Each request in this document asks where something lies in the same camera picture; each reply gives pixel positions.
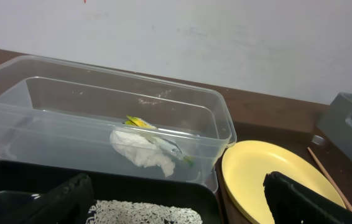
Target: white rice grains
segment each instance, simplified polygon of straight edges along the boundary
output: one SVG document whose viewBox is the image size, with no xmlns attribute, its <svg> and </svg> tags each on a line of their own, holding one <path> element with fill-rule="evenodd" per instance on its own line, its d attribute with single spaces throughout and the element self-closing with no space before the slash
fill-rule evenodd
<svg viewBox="0 0 352 224">
<path fill-rule="evenodd" d="M 151 203 L 97 201 L 86 224 L 202 224 L 201 216 L 190 208 L 176 208 Z"/>
</svg>

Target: wooden table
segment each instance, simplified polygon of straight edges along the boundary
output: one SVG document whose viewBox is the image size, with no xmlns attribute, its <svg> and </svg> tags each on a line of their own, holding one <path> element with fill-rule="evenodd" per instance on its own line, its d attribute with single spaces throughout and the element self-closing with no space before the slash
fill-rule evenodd
<svg viewBox="0 0 352 224">
<path fill-rule="evenodd" d="M 0 64 L 20 55 L 23 54 L 0 50 Z M 306 150 L 307 146 L 310 146 L 352 204 L 352 162 L 330 143 L 322 147 L 310 143 L 314 133 L 322 135 L 315 128 L 315 122 L 328 109 L 327 105 L 173 78 L 148 74 L 140 75 L 200 86 L 220 92 L 224 96 L 231 113 L 238 141 L 257 139 L 271 142 L 291 150 L 317 167 Z M 249 223 L 231 203 L 226 193 L 221 173 L 221 160 L 218 161 L 216 169 L 220 185 L 216 197 L 220 203 L 224 222 Z"/>
</svg>

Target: wooden stick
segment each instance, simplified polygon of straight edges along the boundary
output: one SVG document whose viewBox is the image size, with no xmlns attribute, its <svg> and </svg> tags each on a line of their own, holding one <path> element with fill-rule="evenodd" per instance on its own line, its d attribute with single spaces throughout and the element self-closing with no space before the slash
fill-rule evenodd
<svg viewBox="0 0 352 224">
<path fill-rule="evenodd" d="M 333 187 L 336 189 L 336 191 L 338 192 L 338 194 L 340 195 L 340 197 L 342 198 L 343 203 L 345 203 L 346 208 L 352 212 L 352 206 L 349 203 L 348 199 L 345 197 L 345 195 L 342 193 L 342 191 L 339 189 L 339 187 L 337 186 L 337 184 L 335 183 L 335 181 L 333 181 L 332 177 L 329 175 L 329 173 L 327 172 L 327 170 L 323 167 L 323 165 L 321 164 L 321 162 L 317 159 L 317 156 L 315 156 L 314 152 L 308 147 L 307 148 L 309 153 L 311 153 L 314 161 L 317 163 L 317 165 L 320 167 L 320 170 L 323 172 L 324 176 L 331 182 L 331 184 L 333 185 Z"/>
</svg>

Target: yellow plate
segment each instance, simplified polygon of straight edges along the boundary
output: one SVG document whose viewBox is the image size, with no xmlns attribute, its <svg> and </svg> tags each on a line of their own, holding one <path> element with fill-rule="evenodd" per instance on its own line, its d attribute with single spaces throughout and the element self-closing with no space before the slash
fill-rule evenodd
<svg viewBox="0 0 352 224">
<path fill-rule="evenodd" d="M 335 188 L 312 165 L 294 153 L 261 141 L 242 141 L 226 150 L 221 162 L 228 193 L 252 223 L 274 223 L 264 196 L 266 174 L 279 171 L 316 193 L 345 205 Z"/>
</svg>

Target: black plastic tray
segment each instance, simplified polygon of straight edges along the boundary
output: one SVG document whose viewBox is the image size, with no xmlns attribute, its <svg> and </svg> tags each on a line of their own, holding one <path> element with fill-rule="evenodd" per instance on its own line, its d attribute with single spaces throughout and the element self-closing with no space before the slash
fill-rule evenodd
<svg viewBox="0 0 352 224">
<path fill-rule="evenodd" d="M 221 223 L 213 193 L 202 185 L 185 182 L 0 161 L 0 192 L 7 190 L 45 194 L 81 172 L 90 176 L 96 200 L 146 202 L 191 208 L 200 214 L 205 224 Z"/>
</svg>

